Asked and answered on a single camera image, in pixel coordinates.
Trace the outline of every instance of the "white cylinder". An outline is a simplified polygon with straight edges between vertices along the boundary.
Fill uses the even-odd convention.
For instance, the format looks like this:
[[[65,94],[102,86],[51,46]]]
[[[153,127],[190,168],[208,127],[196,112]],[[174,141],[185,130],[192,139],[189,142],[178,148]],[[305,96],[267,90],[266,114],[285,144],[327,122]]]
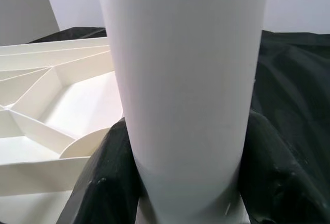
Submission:
[[[265,0],[101,4],[132,150],[157,222],[228,222],[228,213],[237,213],[235,176]]]

